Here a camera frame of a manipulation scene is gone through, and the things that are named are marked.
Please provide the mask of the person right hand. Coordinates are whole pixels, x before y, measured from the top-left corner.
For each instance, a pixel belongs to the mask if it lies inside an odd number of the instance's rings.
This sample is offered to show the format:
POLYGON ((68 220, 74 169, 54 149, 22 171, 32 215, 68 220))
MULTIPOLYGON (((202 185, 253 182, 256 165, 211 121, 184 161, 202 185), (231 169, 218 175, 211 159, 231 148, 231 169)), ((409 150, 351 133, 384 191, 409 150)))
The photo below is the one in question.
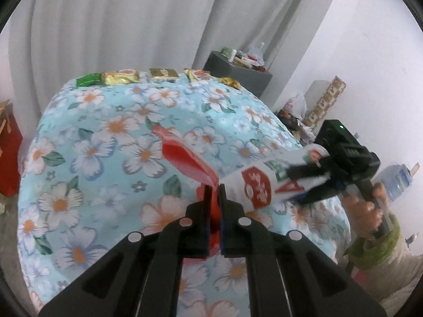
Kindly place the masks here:
POLYGON ((341 199, 341 205, 355 235, 367 240, 375 240, 375 233, 386 215, 385 211, 376 208, 372 201, 363 201, 352 195, 344 196, 341 199))

